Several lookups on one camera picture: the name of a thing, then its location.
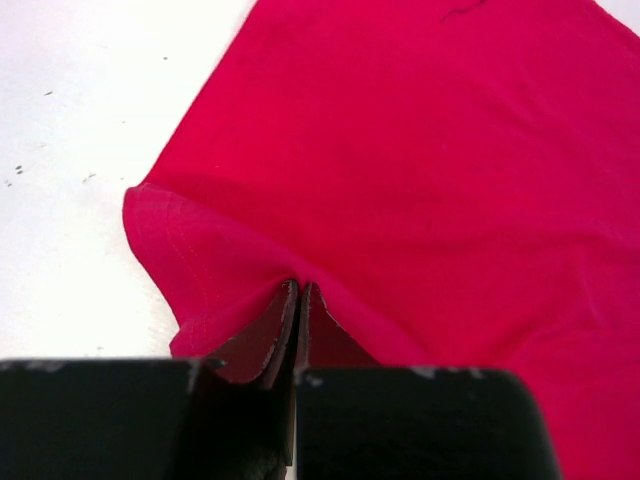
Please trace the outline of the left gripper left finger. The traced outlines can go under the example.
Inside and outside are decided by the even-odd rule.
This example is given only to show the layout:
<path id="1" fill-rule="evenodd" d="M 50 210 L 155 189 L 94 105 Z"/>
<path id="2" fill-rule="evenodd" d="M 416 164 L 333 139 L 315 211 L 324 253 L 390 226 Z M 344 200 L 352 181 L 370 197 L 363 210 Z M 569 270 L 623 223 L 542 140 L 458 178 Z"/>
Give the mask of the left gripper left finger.
<path id="1" fill-rule="evenodd" d="M 202 358 L 1 364 L 5 479 L 281 479 L 297 282 Z"/>

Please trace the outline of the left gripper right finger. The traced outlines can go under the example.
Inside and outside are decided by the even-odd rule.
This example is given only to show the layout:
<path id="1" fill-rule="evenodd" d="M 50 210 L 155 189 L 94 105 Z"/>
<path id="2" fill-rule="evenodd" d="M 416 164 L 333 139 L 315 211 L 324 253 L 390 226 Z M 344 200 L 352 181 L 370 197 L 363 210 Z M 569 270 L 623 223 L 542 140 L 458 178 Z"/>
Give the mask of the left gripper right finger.
<path id="1" fill-rule="evenodd" d="M 301 297 L 296 467 L 301 479 L 557 479 L 529 389 L 477 367 L 385 366 Z"/>

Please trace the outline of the crimson red t-shirt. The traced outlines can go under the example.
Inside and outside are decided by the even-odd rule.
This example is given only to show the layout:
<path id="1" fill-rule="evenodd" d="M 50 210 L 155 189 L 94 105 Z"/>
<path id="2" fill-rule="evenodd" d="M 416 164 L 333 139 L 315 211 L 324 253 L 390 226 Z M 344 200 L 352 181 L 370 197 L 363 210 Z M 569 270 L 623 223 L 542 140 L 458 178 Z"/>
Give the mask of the crimson red t-shirt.
<path id="1" fill-rule="evenodd" d="M 639 39 L 592 1 L 260 1 L 124 198 L 204 356 L 288 279 L 384 364 L 513 371 L 639 475 Z"/>

